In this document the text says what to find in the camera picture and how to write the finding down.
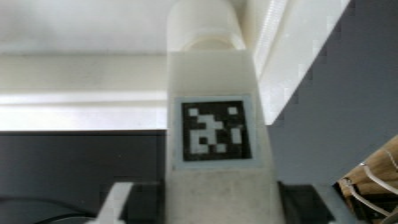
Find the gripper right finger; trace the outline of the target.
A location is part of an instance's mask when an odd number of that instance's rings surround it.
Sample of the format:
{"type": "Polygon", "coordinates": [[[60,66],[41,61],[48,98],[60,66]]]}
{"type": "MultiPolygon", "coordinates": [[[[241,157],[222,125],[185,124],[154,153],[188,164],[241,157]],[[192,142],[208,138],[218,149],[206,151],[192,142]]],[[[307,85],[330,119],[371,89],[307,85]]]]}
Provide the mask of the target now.
{"type": "Polygon", "coordinates": [[[327,184],[314,184],[312,187],[334,217],[328,224],[362,224],[348,210],[332,186],[327,184]]]}

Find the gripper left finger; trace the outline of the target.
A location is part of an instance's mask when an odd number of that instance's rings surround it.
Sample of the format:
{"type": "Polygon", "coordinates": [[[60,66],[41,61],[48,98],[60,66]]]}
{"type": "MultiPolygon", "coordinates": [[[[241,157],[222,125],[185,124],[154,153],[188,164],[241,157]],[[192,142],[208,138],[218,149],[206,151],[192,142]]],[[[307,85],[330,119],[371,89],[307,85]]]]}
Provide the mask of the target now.
{"type": "Polygon", "coordinates": [[[121,220],[121,214],[131,188],[133,188],[131,182],[117,182],[112,185],[97,217],[90,221],[90,224],[124,224],[124,221],[121,220]]]}

